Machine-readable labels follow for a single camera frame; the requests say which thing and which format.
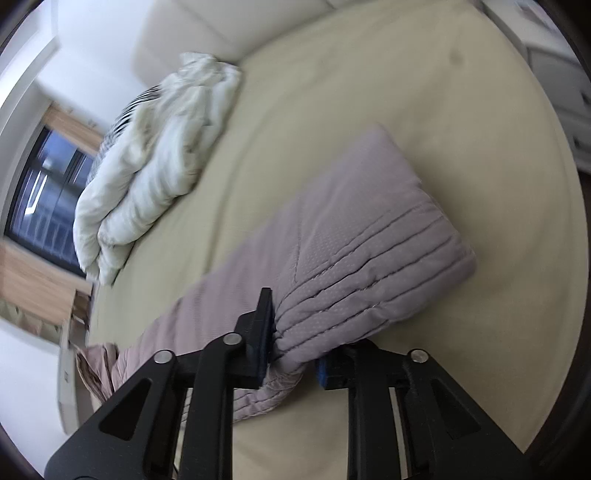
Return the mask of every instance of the window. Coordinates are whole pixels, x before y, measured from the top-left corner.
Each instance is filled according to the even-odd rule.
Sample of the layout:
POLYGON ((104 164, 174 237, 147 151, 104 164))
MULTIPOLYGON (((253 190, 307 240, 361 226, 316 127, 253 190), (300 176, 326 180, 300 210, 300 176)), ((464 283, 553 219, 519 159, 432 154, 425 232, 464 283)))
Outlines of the window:
POLYGON ((33 253, 78 275, 74 210, 93 158, 58 132, 43 128, 13 198, 6 235, 33 253))

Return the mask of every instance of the silver screw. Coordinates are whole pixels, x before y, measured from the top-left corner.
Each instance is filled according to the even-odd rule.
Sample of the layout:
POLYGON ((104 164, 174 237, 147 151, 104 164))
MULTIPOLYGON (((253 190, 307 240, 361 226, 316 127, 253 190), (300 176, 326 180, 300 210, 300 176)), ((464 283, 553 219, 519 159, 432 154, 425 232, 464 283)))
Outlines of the silver screw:
POLYGON ((242 342, 242 336, 239 333, 228 333, 224 338, 223 338, 223 342, 226 345, 238 345, 240 342, 242 342))
POLYGON ((417 349, 410 352, 410 358, 413 360, 413 362, 423 364, 429 360, 429 354, 425 350, 417 349))
POLYGON ((173 359, 173 353, 170 350, 160 350, 154 355, 154 361, 157 364, 167 364, 173 359))

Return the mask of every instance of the beige upholstered headboard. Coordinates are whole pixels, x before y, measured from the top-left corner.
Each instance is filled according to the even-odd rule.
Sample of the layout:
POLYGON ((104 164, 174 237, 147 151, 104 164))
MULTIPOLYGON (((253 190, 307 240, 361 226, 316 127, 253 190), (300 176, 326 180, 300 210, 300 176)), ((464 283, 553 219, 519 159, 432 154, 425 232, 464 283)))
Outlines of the beige upholstered headboard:
POLYGON ((156 0, 135 48, 148 86, 180 66, 185 51, 237 62, 278 35, 357 0, 156 0))

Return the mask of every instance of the folded pink blanket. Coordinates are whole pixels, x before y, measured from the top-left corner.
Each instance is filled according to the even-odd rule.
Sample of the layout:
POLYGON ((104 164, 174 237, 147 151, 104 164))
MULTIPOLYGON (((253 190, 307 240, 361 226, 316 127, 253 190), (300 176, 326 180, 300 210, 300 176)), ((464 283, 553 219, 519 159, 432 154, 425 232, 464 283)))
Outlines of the folded pink blanket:
POLYGON ((411 317, 475 268, 470 247, 375 126, 114 363, 112 345, 94 346, 79 354, 79 371, 104 400, 158 350, 181 355, 232 331, 271 287, 273 362, 260 390, 235 392, 240 420, 274 408, 307 362, 411 317))

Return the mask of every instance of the drawer handle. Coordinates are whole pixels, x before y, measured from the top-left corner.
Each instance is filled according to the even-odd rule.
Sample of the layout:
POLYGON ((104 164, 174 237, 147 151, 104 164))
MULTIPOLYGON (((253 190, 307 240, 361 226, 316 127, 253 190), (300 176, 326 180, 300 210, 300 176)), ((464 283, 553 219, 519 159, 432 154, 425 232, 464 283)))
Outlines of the drawer handle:
POLYGON ((573 137, 573 143, 577 150, 591 155, 591 145, 581 142, 577 137, 573 137))

